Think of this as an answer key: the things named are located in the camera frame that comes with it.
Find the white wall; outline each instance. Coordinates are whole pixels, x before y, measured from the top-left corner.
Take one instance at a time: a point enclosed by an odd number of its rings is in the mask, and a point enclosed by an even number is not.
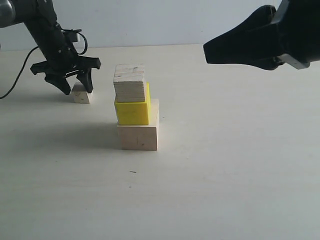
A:
[[[83,29],[90,47],[202,44],[281,0],[53,0],[64,28]],[[23,24],[1,28],[2,50],[35,42]]]

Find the yellow block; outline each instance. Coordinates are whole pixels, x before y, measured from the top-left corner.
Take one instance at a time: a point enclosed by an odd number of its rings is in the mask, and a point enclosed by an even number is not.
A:
[[[149,125],[151,112],[151,98],[149,83],[146,83],[146,96],[143,102],[114,101],[119,125]]]

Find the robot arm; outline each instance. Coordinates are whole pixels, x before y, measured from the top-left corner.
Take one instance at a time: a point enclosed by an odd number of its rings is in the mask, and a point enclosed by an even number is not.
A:
[[[306,69],[320,61],[320,1],[283,0],[278,10],[264,5],[203,48],[208,64]]]
[[[31,67],[33,74],[45,73],[45,81],[66,95],[71,92],[67,78],[75,75],[88,93],[93,91],[92,69],[100,69],[101,62],[80,56],[86,50],[77,53],[73,43],[81,30],[62,29],[52,0],[0,0],[0,28],[20,23],[25,24],[46,59]]]

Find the table surface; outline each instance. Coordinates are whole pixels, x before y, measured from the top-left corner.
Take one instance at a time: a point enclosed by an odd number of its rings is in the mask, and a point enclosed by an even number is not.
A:
[[[0,89],[27,51],[0,52]],[[0,101],[2,240],[320,238],[320,65],[208,65],[202,46],[93,48],[92,104],[33,76]],[[159,151],[122,151],[117,64],[145,64]]]

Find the large wooden block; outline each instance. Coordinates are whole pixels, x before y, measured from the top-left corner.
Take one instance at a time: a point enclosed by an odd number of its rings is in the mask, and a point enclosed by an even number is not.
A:
[[[115,68],[113,86],[119,103],[145,102],[145,68],[142,64],[120,64]]]
[[[89,104],[92,101],[93,94],[88,93],[81,82],[76,82],[72,88],[71,94],[76,104]]]
[[[157,151],[159,146],[159,100],[151,100],[149,125],[118,125],[123,150]]]
[[[147,83],[146,99],[143,102],[114,101],[119,125],[149,125],[151,116],[151,98],[149,83]]]

